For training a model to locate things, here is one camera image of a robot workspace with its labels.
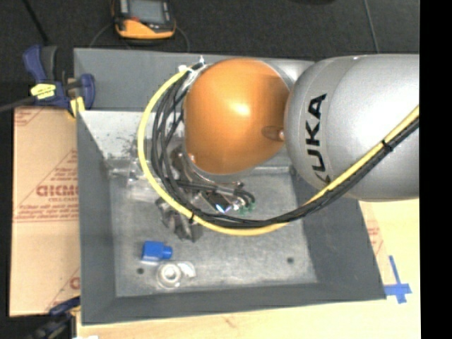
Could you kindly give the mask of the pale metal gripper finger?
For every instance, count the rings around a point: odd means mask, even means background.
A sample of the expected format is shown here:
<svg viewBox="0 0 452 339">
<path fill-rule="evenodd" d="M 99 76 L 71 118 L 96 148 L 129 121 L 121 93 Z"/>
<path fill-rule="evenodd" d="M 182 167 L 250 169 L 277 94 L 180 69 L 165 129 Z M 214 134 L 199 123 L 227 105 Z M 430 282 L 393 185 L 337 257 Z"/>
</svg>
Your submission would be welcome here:
<svg viewBox="0 0 452 339">
<path fill-rule="evenodd" d="M 180 240 L 196 242 L 203 236 L 203 227 L 196 222 L 180 218 L 176 224 L 175 234 Z"/>
<path fill-rule="evenodd" d="M 169 229 L 182 228 L 182 217 L 171 205 L 159 198 L 156 200 L 156 206 L 160 211 L 161 221 L 165 227 Z"/>
</svg>

